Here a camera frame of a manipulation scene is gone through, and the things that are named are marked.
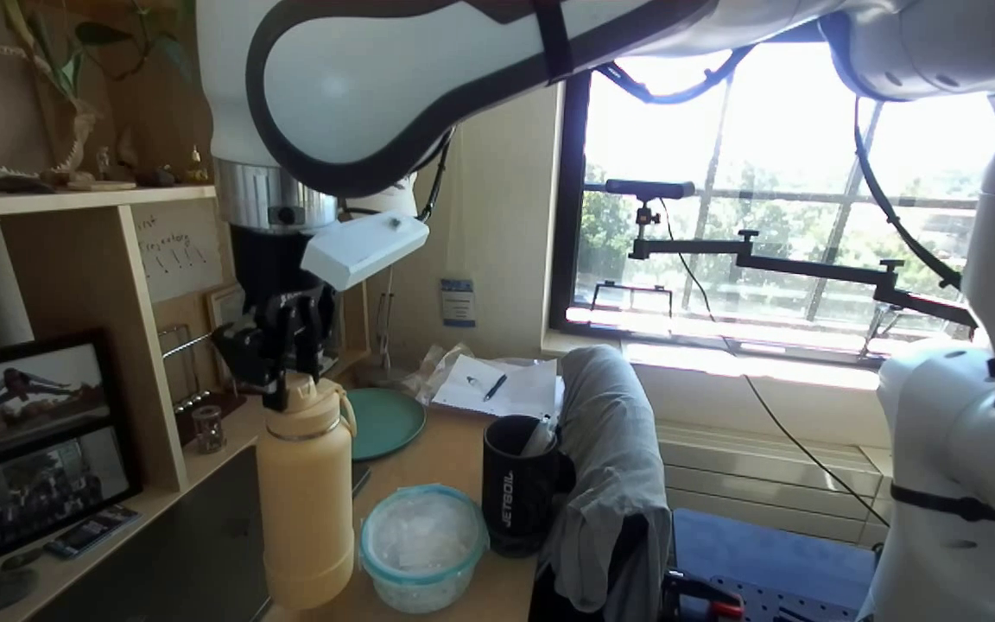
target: paper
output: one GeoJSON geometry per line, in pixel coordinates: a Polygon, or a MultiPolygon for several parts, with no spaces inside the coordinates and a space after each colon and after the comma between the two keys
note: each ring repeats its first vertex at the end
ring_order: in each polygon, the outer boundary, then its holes
{"type": "Polygon", "coordinates": [[[458,357],[436,390],[436,404],[482,415],[556,415],[556,360],[504,363],[458,357]]]}

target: beige cylinder container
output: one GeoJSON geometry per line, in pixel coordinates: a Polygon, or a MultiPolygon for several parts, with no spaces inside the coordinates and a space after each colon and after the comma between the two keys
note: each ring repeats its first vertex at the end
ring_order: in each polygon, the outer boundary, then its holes
{"type": "Polygon", "coordinates": [[[263,567],[279,608],[320,608],[352,578],[352,437],[339,385],[287,377],[287,410],[254,444],[263,567]]]}

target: window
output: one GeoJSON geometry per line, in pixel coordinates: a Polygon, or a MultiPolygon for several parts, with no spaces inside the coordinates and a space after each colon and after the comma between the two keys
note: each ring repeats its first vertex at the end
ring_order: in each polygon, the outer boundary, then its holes
{"type": "MultiPolygon", "coordinates": [[[[623,59],[653,92],[716,64],[623,59]]],[[[852,92],[826,44],[762,44],[732,81],[678,108],[638,103],[594,73],[565,84],[563,108],[551,328],[699,347],[725,335],[756,353],[849,363],[931,332],[959,335],[951,322],[875,303],[875,288],[860,282],[739,271],[732,255],[628,261],[638,199],[604,194],[604,181],[686,181],[695,196],[648,205],[658,224],[647,237],[739,237],[756,229],[759,255],[866,271],[902,261],[902,292],[959,303],[860,183],[852,92]]],[[[909,231],[959,271],[995,148],[987,102],[863,102],[860,133],[909,231]]]]}

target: black mug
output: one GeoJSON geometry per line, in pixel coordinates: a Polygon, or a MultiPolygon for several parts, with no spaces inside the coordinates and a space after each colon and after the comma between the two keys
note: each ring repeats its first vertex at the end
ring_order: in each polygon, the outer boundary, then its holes
{"type": "Polygon", "coordinates": [[[551,437],[530,440],[535,425],[541,423],[504,415],[482,440],[482,519],[502,557],[535,552],[574,487],[574,464],[551,437]]]}

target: grey cloth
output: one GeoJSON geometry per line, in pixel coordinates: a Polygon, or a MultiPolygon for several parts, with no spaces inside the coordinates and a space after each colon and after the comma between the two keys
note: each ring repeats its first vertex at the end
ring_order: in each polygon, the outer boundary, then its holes
{"type": "Polygon", "coordinates": [[[609,622],[648,622],[674,559],[653,409],[634,370],[611,350],[574,350],[558,375],[558,451],[574,459],[577,483],[541,543],[539,574],[549,567],[556,596],[577,611],[604,608],[609,622]],[[647,543],[609,591],[611,550],[628,516],[647,519],[647,543]]]}

